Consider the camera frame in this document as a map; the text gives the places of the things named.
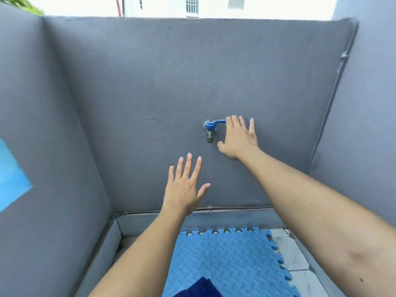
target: water tap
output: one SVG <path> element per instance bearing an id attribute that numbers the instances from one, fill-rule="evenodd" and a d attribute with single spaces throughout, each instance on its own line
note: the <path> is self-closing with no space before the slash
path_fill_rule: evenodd
<path id="1" fill-rule="evenodd" d="M 207 136 L 207 142 L 213 143 L 213 132 L 217 130 L 217 125 L 225 123 L 225 120 L 215 120 L 215 121 L 206 121 L 205 122 L 205 130 Z"/>

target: white building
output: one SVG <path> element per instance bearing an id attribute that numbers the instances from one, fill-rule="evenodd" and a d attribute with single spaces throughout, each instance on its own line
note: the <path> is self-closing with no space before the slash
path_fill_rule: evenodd
<path id="1" fill-rule="evenodd" d="M 125 0 L 127 17 L 329 20 L 337 0 Z"/>

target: red pipe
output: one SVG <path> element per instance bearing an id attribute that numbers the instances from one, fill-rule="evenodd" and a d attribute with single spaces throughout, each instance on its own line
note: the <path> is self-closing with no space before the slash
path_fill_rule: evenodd
<path id="1" fill-rule="evenodd" d="M 120 8 L 120 2 L 118 2 L 118 0 L 116 0 L 116 1 L 117 1 L 118 15 L 119 15 L 120 17 L 122 17 L 121 8 Z"/>

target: blue lever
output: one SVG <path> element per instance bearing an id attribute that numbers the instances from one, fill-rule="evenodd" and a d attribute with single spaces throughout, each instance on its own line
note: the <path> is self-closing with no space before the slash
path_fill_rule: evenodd
<path id="1" fill-rule="evenodd" d="M 205 124 L 206 130 L 217 130 L 217 125 L 225 123 L 225 120 L 214 120 L 214 121 L 207 121 Z"/>

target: forearm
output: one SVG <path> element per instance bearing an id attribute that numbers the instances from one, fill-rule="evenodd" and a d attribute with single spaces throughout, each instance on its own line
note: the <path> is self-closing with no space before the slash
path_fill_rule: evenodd
<path id="1" fill-rule="evenodd" d="M 242 153 L 240 160 L 281 219 L 345 293 L 368 296 L 377 290 L 367 286 L 371 279 L 386 277 L 384 269 L 390 275 L 396 272 L 396 234 L 384 220 L 258 147 Z"/>
<path id="2" fill-rule="evenodd" d="M 90 297 L 161 297 L 184 218 L 183 213 L 161 211 Z"/>

